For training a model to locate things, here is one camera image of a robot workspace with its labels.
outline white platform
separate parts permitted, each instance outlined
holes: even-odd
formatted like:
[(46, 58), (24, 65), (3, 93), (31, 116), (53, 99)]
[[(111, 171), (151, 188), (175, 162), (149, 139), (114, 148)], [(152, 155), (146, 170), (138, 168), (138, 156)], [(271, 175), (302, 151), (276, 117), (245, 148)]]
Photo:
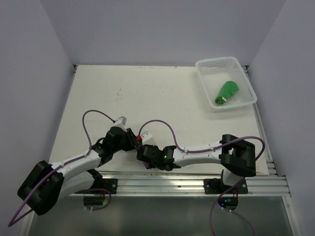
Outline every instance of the white platform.
[[(68, 159), (88, 147), (81, 118), (86, 110), (97, 109), (113, 119), (127, 117), (127, 127), (137, 134), (140, 126), (151, 119), (162, 119), (175, 130), (179, 145), (199, 146), (220, 140), (222, 134), (237, 137), (259, 136), (252, 106), (212, 113), (194, 67), (96, 66), (80, 65), (66, 104), (50, 157), (50, 163)], [(92, 142), (104, 137), (112, 122), (100, 114), (88, 114), (86, 125)], [(161, 123), (151, 123), (150, 131), (158, 144), (173, 145), (171, 132)], [(261, 143), (256, 145), (256, 153)], [(99, 170), (111, 172), (146, 172), (136, 152), (120, 151)], [(268, 175), (265, 157), (256, 163), (258, 175)], [(221, 165), (198, 164), (175, 169), (173, 173), (219, 174)]]

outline red part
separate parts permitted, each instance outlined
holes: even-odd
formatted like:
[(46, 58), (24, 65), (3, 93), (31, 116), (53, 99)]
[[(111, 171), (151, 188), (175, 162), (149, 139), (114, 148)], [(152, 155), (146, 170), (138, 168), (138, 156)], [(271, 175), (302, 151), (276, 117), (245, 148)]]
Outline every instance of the red part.
[(140, 136), (140, 135), (137, 135), (137, 136), (136, 136), (136, 140), (137, 140), (138, 142), (141, 142), (141, 141), (142, 141), (141, 136)]

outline plastic basket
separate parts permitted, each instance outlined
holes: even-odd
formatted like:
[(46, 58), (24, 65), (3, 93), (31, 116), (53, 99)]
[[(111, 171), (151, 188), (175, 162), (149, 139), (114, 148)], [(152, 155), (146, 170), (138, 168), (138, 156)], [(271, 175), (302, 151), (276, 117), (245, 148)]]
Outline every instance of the plastic basket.
[[(257, 101), (257, 96), (236, 58), (200, 60), (196, 63), (196, 68), (209, 104), (215, 111), (241, 108)], [(217, 105), (215, 99), (227, 81), (236, 82), (240, 90), (223, 105)]]

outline green plush toy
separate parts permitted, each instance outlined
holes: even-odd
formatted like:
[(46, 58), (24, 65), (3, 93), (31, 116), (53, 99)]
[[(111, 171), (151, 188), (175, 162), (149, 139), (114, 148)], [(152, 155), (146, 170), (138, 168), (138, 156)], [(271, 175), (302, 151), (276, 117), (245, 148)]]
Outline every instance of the green plush toy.
[(227, 81), (221, 88), (219, 94), (216, 97), (216, 104), (222, 105), (231, 96), (236, 94), (240, 90), (234, 81)]

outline white wall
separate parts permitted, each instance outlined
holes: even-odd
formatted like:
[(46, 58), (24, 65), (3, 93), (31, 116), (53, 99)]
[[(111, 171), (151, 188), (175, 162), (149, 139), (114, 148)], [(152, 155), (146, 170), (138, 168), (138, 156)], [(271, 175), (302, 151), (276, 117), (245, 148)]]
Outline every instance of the white wall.
[(304, 235), (315, 235), (315, 1), (288, 0), (250, 77), (280, 175), (286, 175)]
[(0, 35), (0, 235), (16, 236), (17, 190), (49, 158), (73, 67), (38, 0), (1, 0)]
[(41, 0), (76, 64), (248, 65), (285, 0)]

